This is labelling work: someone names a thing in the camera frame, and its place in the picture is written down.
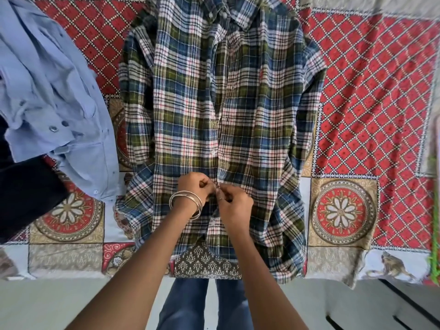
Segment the leg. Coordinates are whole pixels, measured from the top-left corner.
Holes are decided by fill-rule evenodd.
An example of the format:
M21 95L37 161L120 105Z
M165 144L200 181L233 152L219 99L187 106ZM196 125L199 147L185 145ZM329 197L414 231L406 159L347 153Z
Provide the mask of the leg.
M177 278L168 294L157 330L203 330L208 279Z
M248 300L241 280L216 280L219 296L217 330L253 330Z

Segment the silver bangle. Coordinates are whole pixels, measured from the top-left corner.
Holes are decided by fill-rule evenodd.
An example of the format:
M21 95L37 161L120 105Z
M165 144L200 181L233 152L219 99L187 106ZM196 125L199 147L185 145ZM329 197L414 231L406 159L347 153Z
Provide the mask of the silver bangle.
M198 219L200 217L200 215L201 215L201 199L200 199L200 197L198 195L196 195L196 194L194 194L194 193L192 193L190 191L178 191L178 192L172 194L171 197L169 198L168 204L169 204L169 208L170 209L173 208L173 199L175 197L190 198L195 203L195 205L197 206L197 212L198 213L190 217L191 221L196 220L196 219Z

